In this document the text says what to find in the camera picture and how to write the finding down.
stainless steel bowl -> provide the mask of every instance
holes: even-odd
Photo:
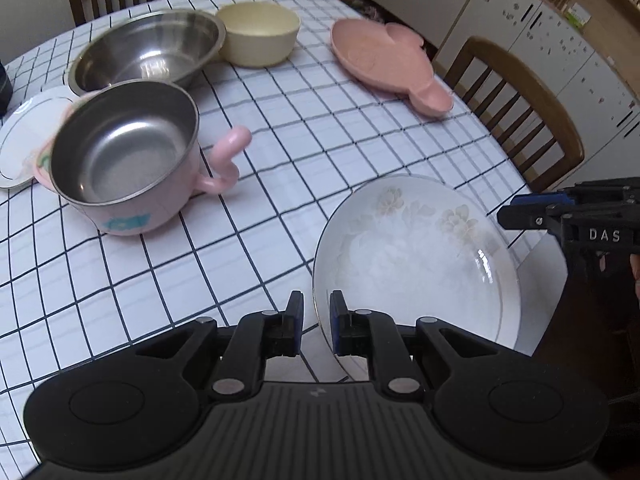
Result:
[[[222,20],[199,10],[160,10],[133,18],[92,41],[68,82],[78,95],[131,79],[186,87],[225,41]]]
[[[121,202],[173,173],[197,135],[198,109],[187,92],[158,81],[124,82],[69,117],[53,143],[49,173],[72,203]]]

white bowl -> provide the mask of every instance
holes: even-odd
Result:
[[[222,7],[226,40],[220,55],[229,63],[261,68],[283,62],[296,44],[300,17],[271,2],[242,2]]]
[[[331,341],[329,296],[415,326],[433,316],[513,348],[520,287],[511,255],[473,201],[434,180],[374,180],[348,196],[320,237],[313,272],[316,313]],[[356,380],[366,362],[339,358]]]

screw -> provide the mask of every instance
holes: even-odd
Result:
[[[213,383],[212,388],[217,394],[233,395],[244,390],[244,383],[238,379],[218,379]]]
[[[396,394],[412,394],[420,388],[420,383],[411,377],[398,377],[391,379],[388,386]]]

table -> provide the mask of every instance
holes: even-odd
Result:
[[[66,81],[79,51],[108,27],[150,10],[216,12],[245,0],[159,0],[89,22],[6,66],[10,109]],[[337,18],[358,16],[338,0],[275,0],[303,26],[289,60],[269,70],[207,66],[191,94],[200,144],[230,124],[254,140],[236,158],[238,185],[222,198],[193,197],[180,216],[141,237],[100,234],[39,184],[0,195],[0,467],[19,478],[36,464],[21,423],[27,396],[60,369],[88,361],[197,316],[235,324],[305,295],[301,355],[270,360],[266,377],[345,381],[314,313],[311,271],[319,235],[362,183],[410,173],[436,178],[497,209],[528,189],[499,145],[456,97],[443,121],[418,117],[397,95],[370,91],[328,48]],[[516,349],[531,354],[558,302],[566,267],[555,240],[500,230],[523,291]]]

plate lid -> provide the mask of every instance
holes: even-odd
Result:
[[[0,189],[9,189],[33,177],[35,153],[58,130],[68,107],[78,96],[68,86],[57,86],[23,102],[0,128]]]

